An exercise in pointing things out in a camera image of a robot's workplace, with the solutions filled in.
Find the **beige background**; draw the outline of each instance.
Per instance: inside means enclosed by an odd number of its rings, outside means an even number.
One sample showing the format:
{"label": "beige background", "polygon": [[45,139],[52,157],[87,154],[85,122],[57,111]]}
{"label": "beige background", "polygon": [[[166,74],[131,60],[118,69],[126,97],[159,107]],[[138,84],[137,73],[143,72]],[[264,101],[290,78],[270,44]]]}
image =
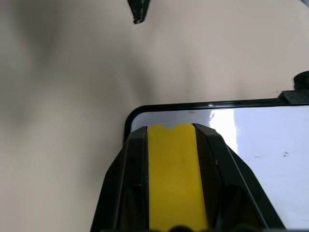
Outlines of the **beige background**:
{"label": "beige background", "polygon": [[273,98],[309,69],[297,0],[3,0],[0,231],[88,231],[144,104]]}

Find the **white surface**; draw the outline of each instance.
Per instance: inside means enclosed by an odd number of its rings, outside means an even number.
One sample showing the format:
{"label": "white surface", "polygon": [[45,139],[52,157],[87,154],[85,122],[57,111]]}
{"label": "white surface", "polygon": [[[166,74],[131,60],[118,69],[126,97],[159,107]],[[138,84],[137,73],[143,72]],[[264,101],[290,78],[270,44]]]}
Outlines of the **white surface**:
{"label": "white surface", "polygon": [[212,127],[252,169],[288,229],[309,228],[309,106],[142,113],[132,131],[152,124]]}
{"label": "white surface", "polygon": [[0,231],[88,231],[126,116],[276,97],[309,64],[297,0],[4,0]]}

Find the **black edge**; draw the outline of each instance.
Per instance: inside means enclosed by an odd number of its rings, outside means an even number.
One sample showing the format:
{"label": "black edge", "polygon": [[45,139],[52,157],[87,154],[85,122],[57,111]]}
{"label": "black edge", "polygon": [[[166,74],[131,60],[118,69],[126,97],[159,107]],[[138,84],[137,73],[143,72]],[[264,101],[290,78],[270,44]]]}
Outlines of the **black edge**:
{"label": "black edge", "polygon": [[195,132],[206,215],[210,227],[215,228],[225,184],[203,134],[196,127]]}
{"label": "black edge", "polygon": [[144,105],[134,109],[126,118],[124,142],[127,140],[131,125],[135,117],[145,112],[160,112],[160,111],[178,111],[178,110],[204,110],[217,108],[247,108],[247,107],[271,107],[288,105],[283,99],[256,99],[256,100],[240,100],[240,101],[210,101],[210,102],[194,102],[194,103],[179,103],[179,104],[160,104],[160,105]]}
{"label": "black edge", "polygon": [[147,143],[147,127],[141,127],[130,134],[110,165],[102,184],[91,232],[149,229]]}
{"label": "black edge", "polygon": [[242,173],[242,176],[247,183],[248,188],[257,206],[259,207],[267,225],[270,228],[285,229],[283,222],[281,221],[276,210],[272,206],[270,200],[268,199],[266,193],[264,192],[253,171],[231,148],[228,147],[228,149],[230,150],[230,153],[232,154],[240,172]]}
{"label": "black edge", "polygon": [[245,218],[244,221],[250,222],[252,226],[268,229],[269,225],[222,136],[209,127],[200,124],[193,125],[204,136],[225,183],[216,229],[230,230],[235,226],[235,222],[243,223],[240,218]]}
{"label": "black edge", "polygon": [[279,98],[285,101],[288,105],[303,105],[309,103],[309,90],[289,90],[283,91]]}

